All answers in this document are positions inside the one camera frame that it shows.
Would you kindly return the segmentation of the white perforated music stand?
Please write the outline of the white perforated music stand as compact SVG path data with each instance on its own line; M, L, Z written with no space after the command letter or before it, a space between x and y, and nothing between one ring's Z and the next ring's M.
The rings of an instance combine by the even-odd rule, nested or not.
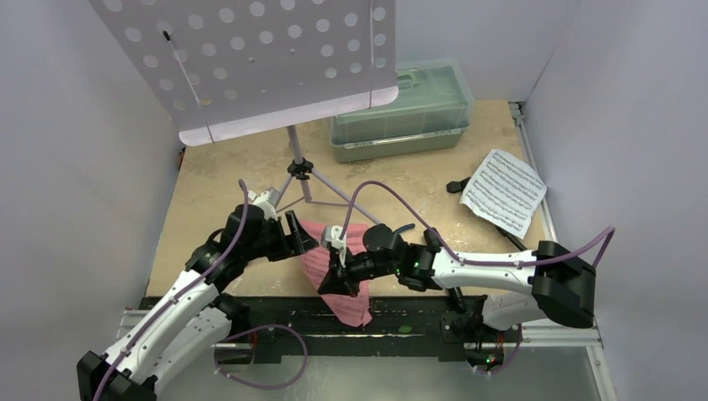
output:
M296 126L399 93L393 1L94 1L92 8L199 146L284 128L312 202Z

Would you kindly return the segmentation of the white sheet music page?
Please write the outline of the white sheet music page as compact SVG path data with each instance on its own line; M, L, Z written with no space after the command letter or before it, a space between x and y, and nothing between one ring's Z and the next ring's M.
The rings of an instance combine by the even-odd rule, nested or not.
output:
M536 171L513 154L493 149L463 187L459 203L523 239L547 193Z

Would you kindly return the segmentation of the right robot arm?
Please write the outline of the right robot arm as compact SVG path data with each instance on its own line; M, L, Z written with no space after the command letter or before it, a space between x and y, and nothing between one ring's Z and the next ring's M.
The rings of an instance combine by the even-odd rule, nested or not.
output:
M502 290L483 301L469 317L471 334L488 340L514 324L547 318L559 325L590 328L594 323L596 269L560 244L540 241L534 250L515 253L449 251L433 229L425 243L404 241L379 224L362 237L364 250L353 254L340 226L328 226L321 245L330 261L318 292L355 297L360 284L393 275L413 291L480 287Z

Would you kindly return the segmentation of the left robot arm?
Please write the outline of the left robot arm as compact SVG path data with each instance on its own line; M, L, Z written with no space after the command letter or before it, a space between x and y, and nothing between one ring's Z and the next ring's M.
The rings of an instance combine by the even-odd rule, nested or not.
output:
M172 287L128 333L102 353L78 361L82 400L155 400L168 382L204 350L242 338L254 345L250 309L225 293L249 262L281 261L316 248L292 211L268 216L242 204L185 263Z

